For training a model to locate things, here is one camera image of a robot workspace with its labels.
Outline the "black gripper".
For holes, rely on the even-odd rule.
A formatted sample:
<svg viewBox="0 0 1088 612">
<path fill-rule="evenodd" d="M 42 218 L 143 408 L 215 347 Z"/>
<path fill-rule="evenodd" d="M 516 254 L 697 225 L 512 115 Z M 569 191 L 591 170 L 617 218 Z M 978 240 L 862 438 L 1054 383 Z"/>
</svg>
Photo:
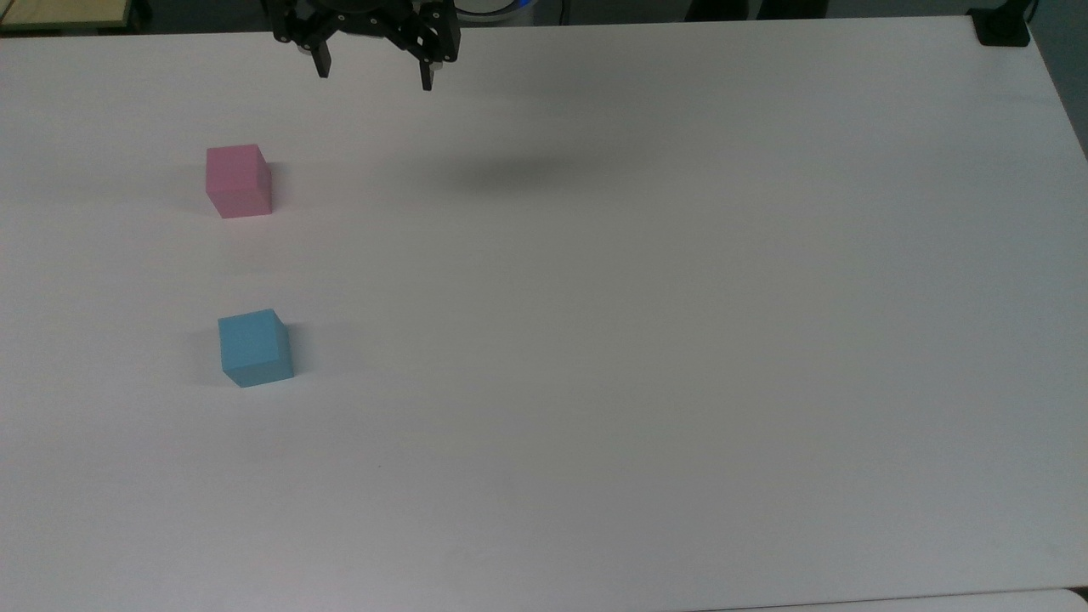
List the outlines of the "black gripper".
<svg viewBox="0 0 1088 612">
<path fill-rule="evenodd" d="M 433 89 L 435 71 L 459 56 L 452 1 L 263 1 L 262 10 L 275 39 L 296 42 L 321 78 L 329 77 L 327 40 L 335 32 L 390 39 L 418 61 L 424 91 Z"/>
</svg>

